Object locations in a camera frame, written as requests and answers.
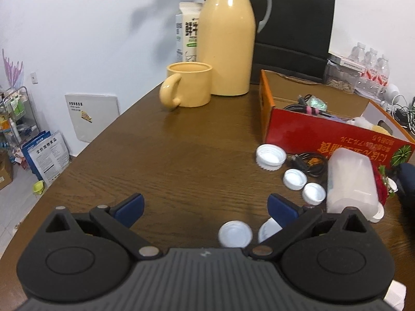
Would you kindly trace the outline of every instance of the brown cardboard box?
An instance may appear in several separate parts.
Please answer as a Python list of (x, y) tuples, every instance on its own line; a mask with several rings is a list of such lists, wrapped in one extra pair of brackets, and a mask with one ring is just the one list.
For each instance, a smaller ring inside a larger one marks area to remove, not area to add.
[(13, 165), (6, 151), (0, 152), (0, 189), (13, 181)]
[[(376, 166), (407, 162), (415, 140), (381, 107), (355, 94), (323, 84), (261, 71), (259, 88), (263, 141), (287, 153), (318, 152), (327, 158), (339, 147), (364, 154)], [(313, 94), (340, 118), (365, 117), (373, 125), (386, 125), (392, 136), (346, 123), (284, 110), (298, 103), (298, 95)]]

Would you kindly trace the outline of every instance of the wooden table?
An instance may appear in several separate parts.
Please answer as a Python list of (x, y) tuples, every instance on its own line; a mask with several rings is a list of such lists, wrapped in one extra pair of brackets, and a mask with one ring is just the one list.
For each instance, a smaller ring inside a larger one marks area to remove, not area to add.
[[(140, 192), (146, 209), (132, 229), (163, 250), (217, 247), (217, 232), (229, 220), (248, 223), (256, 241), (270, 193), (302, 205), (300, 193), (282, 184), (286, 168), (268, 172), (256, 165), (259, 123), (257, 87), (173, 112), (161, 106), (158, 88), (148, 93), (72, 162), (22, 223), (0, 261), (0, 310), (26, 300), (16, 263), (55, 206), (85, 212)], [(374, 227), (395, 258), (396, 279), (407, 286), (405, 309), (415, 310), (415, 229), (409, 219), (393, 199)]]

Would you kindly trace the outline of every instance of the yellow sticker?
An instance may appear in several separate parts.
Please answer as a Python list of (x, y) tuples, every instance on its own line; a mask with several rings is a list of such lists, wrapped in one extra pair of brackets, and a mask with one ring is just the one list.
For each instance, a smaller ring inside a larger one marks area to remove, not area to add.
[(85, 111), (81, 111), (80, 116), (82, 119), (85, 119), (86, 121), (92, 123), (92, 118)]

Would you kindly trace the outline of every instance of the mug rim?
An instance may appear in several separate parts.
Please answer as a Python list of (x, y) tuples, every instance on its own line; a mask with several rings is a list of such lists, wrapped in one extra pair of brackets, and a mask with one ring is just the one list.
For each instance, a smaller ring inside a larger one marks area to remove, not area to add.
[[(180, 70), (174, 69), (174, 66), (177, 66), (177, 65), (187, 65), (187, 64), (202, 65), (206, 69), (200, 70), (200, 71), (180, 71)], [(202, 63), (202, 62), (176, 62), (176, 63), (173, 63), (173, 64), (168, 65), (167, 66), (167, 70), (170, 70), (172, 72), (181, 73), (181, 74), (191, 74), (191, 73), (195, 73), (195, 72), (206, 72), (206, 71), (212, 70), (212, 66), (210, 64), (208, 64), (208, 63)]]

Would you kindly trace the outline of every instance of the yellow mug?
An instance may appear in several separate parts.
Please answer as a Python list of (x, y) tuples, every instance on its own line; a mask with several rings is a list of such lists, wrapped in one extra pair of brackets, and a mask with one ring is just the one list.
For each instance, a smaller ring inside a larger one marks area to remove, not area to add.
[(169, 108), (201, 107), (210, 101), (212, 66), (200, 62), (179, 62), (167, 67), (160, 87), (160, 101)]

